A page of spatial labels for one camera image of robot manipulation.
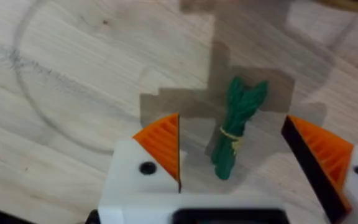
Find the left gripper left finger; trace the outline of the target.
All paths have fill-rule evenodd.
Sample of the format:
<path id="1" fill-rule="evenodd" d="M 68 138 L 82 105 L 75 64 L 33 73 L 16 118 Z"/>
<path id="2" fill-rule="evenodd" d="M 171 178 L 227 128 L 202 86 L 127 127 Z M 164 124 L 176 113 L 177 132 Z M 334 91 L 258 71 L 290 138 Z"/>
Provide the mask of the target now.
<path id="1" fill-rule="evenodd" d="M 174 113 L 116 144 L 99 204 L 120 205 L 138 194 L 180 191 L 179 114 Z"/>

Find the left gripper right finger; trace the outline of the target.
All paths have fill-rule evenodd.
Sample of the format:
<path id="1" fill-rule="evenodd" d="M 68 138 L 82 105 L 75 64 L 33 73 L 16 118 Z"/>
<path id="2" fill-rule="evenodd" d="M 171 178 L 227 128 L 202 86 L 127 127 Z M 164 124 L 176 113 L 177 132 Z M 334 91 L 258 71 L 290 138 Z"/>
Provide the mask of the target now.
<path id="1" fill-rule="evenodd" d="M 358 223 L 358 144 L 296 116 L 281 134 L 330 223 Z"/>

